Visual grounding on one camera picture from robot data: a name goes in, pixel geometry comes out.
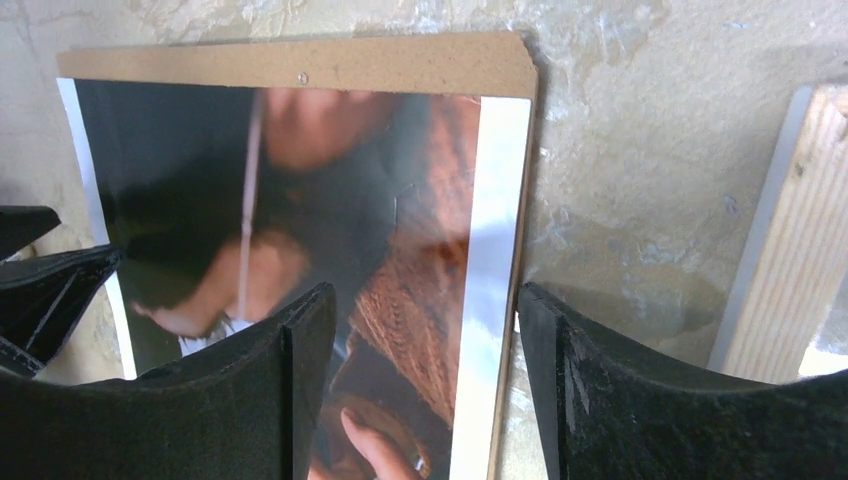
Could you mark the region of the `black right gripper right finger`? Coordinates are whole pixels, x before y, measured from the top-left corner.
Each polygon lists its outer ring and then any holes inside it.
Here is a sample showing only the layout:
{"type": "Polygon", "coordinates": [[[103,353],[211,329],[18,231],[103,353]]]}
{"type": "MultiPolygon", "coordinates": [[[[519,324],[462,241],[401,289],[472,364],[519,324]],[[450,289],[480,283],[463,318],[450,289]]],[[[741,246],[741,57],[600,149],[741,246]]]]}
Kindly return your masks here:
{"type": "Polygon", "coordinates": [[[652,350],[535,283],[520,336],[552,479],[843,479],[847,375],[784,385],[652,350]]]}

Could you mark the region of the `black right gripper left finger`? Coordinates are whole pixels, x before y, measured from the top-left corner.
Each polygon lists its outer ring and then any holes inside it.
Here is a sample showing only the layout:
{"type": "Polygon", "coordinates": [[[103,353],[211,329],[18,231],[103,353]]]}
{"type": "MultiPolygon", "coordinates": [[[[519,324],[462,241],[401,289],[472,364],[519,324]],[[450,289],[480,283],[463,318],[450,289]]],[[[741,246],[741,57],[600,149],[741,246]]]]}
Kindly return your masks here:
{"type": "Polygon", "coordinates": [[[134,380],[1,378],[5,479],[303,479],[336,330],[321,283],[134,380]]]}

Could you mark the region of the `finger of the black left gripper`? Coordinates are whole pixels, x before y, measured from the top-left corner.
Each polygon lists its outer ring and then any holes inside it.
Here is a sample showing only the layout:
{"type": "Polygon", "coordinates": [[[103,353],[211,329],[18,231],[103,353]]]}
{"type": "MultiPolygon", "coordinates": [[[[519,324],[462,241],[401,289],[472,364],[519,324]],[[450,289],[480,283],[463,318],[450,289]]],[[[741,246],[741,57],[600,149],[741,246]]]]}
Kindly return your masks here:
{"type": "Polygon", "coordinates": [[[2,206],[1,260],[13,256],[60,224],[56,211],[47,206],[2,206]]]}
{"type": "Polygon", "coordinates": [[[1,264],[1,367],[32,378],[60,353],[124,257],[113,245],[1,264]]]}

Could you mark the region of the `printed photo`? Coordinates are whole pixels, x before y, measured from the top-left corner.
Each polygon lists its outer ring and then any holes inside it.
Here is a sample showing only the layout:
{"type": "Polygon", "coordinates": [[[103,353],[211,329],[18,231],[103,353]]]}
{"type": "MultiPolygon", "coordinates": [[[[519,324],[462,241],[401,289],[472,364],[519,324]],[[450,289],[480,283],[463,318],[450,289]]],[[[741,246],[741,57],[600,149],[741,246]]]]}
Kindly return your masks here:
{"type": "Polygon", "coordinates": [[[320,283],[313,479],[489,479],[539,72],[515,32],[78,49],[58,86],[123,373],[320,283]]]}

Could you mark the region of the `wooden picture frame with glass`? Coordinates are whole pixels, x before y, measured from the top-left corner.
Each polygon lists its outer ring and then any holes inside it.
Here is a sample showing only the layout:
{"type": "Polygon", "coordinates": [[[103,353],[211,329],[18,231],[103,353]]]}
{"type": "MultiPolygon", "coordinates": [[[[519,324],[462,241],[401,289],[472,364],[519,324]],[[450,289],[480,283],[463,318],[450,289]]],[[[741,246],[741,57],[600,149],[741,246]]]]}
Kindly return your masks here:
{"type": "Polygon", "coordinates": [[[707,366],[796,380],[847,275],[847,87],[793,95],[707,366]]]}

